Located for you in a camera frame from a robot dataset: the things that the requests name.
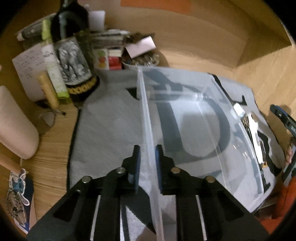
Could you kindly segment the white handheld massager device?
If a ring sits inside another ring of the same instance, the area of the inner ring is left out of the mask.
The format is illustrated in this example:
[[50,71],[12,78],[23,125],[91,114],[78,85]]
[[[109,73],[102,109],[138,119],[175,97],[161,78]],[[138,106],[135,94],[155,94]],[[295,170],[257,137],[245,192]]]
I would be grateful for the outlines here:
[[265,156],[265,150],[264,150],[263,142],[260,140],[258,135],[258,127],[259,127],[258,117],[254,112],[251,112],[251,113],[246,113],[241,120],[253,144],[256,158],[260,167],[266,168],[267,161]]

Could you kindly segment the white power adapter plug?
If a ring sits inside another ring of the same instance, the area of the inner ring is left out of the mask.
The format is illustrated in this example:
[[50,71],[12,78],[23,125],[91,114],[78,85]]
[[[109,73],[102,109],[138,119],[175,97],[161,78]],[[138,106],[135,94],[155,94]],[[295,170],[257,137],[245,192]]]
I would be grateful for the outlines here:
[[243,118],[245,116],[245,110],[243,109],[243,107],[239,103],[235,103],[233,108],[234,108],[234,111],[236,112],[236,114],[240,118]]

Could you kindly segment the clear plastic storage bin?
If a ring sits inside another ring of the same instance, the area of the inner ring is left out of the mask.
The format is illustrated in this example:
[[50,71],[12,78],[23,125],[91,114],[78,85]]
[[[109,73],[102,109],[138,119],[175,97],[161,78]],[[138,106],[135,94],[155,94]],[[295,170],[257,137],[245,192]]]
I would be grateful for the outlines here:
[[[263,179],[251,140],[215,76],[137,70],[158,240],[265,240],[252,214]],[[173,194],[161,194],[155,148],[173,159]]]

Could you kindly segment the grey mat with black letters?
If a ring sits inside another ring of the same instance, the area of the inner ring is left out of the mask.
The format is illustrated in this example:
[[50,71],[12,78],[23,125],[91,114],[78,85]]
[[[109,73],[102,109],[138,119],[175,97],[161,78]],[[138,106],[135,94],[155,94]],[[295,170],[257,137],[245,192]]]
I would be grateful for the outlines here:
[[[132,154],[134,145],[139,145],[142,151],[139,188],[133,200],[122,204],[120,238],[156,240],[149,209],[151,183],[147,171],[144,114],[139,99],[137,72],[102,71],[100,78],[100,87],[88,97],[79,114],[69,160],[69,185],[74,186],[83,176],[93,178],[105,176]],[[263,179],[263,195],[257,200],[253,209],[255,211],[274,189],[284,166],[284,153],[260,114],[252,90],[227,78],[218,76],[215,78],[232,106],[239,103],[245,113],[254,112],[258,117],[258,135],[263,142],[267,167],[259,166]]]

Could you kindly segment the orange cloth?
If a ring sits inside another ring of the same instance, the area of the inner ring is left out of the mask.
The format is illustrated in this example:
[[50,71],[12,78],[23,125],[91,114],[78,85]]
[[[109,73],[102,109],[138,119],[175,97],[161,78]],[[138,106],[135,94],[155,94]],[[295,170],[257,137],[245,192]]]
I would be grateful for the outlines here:
[[261,219],[261,225],[267,230],[269,234],[273,233],[275,229],[282,222],[288,211],[295,202],[295,176],[291,178],[289,184],[284,186],[280,192],[277,200],[275,211],[272,218]]

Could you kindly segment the red small box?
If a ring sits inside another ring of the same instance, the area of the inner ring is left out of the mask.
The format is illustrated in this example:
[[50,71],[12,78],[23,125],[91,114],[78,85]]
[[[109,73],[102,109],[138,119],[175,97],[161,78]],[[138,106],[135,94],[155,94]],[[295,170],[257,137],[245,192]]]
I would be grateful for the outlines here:
[[116,56],[109,56],[109,70],[121,70],[122,69],[122,63],[121,63],[121,57]]

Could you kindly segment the fruit picture card box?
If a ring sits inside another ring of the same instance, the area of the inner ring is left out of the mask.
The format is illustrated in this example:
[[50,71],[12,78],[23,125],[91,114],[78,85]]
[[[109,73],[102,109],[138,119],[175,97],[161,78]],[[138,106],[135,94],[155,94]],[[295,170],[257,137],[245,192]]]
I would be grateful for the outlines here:
[[94,49],[94,66],[96,69],[108,70],[109,69],[109,59],[108,59],[108,50],[103,49]]

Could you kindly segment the yellow lip balm tube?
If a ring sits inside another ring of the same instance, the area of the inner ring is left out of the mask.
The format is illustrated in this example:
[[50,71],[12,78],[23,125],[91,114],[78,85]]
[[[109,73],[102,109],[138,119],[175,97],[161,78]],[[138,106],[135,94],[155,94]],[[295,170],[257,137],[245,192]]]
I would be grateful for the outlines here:
[[58,101],[58,97],[56,95],[55,89],[51,83],[51,80],[48,77],[46,71],[42,71],[37,76],[37,80],[40,84],[40,87],[46,96],[46,99],[51,107],[51,109],[58,109],[60,103]]

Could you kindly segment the green white spray bottle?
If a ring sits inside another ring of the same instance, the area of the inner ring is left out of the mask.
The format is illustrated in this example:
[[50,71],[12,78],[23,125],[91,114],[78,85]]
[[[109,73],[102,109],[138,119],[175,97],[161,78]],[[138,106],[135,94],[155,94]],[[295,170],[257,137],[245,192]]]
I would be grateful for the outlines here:
[[49,19],[42,21],[42,40],[42,55],[56,95],[58,99],[68,99],[70,96],[57,61],[56,51],[51,36],[51,21]]

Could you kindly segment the beige cylindrical container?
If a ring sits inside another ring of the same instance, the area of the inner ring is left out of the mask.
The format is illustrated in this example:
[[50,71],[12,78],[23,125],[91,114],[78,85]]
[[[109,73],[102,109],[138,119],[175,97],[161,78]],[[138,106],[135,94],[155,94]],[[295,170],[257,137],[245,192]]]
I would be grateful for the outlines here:
[[22,159],[39,146],[39,133],[5,86],[1,86],[1,143]]

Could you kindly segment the white folded card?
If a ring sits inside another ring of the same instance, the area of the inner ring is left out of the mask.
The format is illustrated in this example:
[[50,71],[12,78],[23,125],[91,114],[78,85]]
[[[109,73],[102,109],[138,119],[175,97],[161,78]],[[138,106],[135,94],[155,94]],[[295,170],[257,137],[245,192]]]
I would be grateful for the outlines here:
[[151,36],[148,36],[144,39],[139,40],[135,44],[126,45],[126,51],[128,52],[131,58],[138,57],[144,53],[156,49],[156,45]]

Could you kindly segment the stack of papers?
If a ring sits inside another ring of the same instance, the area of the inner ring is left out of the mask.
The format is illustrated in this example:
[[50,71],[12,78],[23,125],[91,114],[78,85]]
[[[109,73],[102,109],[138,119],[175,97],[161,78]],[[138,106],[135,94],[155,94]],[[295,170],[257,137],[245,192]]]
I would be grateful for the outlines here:
[[93,48],[121,48],[125,45],[129,31],[119,29],[109,29],[105,32],[90,34],[90,44]]

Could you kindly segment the dark elephant label bottle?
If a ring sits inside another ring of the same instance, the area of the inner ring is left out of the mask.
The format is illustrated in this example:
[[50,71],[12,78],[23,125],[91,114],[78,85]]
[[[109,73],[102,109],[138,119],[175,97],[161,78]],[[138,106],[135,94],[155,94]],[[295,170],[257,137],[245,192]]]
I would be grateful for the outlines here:
[[80,108],[100,84],[95,73],[88,11],[78,1],[60,1],[51,34],[62,76],[73,104]]

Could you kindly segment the white handwritten paper note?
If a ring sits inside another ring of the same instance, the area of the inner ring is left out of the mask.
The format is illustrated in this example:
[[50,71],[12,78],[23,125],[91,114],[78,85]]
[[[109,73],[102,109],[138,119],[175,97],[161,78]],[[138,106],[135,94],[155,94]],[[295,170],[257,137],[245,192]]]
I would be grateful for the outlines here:
[[41,47],[40,43],[36,44],[12,60],[23,89],[32,102],[46,99],[37,80],[37,76],[46,70]]

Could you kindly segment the white paper behind bottle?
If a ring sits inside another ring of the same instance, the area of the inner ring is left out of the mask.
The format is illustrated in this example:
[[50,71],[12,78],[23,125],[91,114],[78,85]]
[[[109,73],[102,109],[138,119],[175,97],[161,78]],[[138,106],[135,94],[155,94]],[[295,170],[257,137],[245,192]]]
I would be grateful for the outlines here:
[[105,30],[105,11],[88,12],[89,30],[103,32]]

